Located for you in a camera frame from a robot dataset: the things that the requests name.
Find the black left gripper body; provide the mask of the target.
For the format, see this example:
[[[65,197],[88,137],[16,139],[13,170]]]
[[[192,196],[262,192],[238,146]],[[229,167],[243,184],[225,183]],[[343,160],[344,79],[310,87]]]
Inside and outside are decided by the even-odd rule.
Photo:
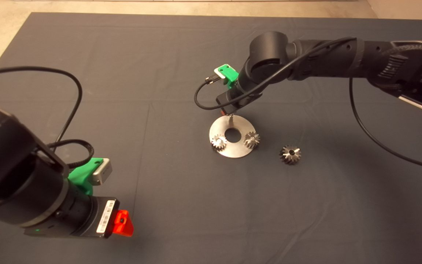
[[[118,210],[117,198],[93,197],[70,185],[60,207],[47,219],[25,228],[24,234],[40,238],[108,238]]]

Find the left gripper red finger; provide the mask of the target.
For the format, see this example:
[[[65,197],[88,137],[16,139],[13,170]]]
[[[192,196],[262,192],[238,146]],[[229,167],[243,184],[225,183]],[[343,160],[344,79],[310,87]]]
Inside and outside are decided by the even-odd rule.
[[[112,234],[132,237],[134,234],[134,225],[130,217],[129,211],[118,209],[113,212],[114,221]]]

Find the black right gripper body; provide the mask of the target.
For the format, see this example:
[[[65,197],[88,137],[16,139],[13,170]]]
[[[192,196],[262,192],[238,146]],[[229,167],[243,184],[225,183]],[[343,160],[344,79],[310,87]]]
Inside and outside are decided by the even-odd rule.
[[[262,96],[261,92],[248,93],[255,86],[256,84],[253,82],[249,86],[235,82],[226,92],[216,97],[216,102],[220,105],[220,108],[224,107],[228,110],[230,115],[235,114],[238,110]]]

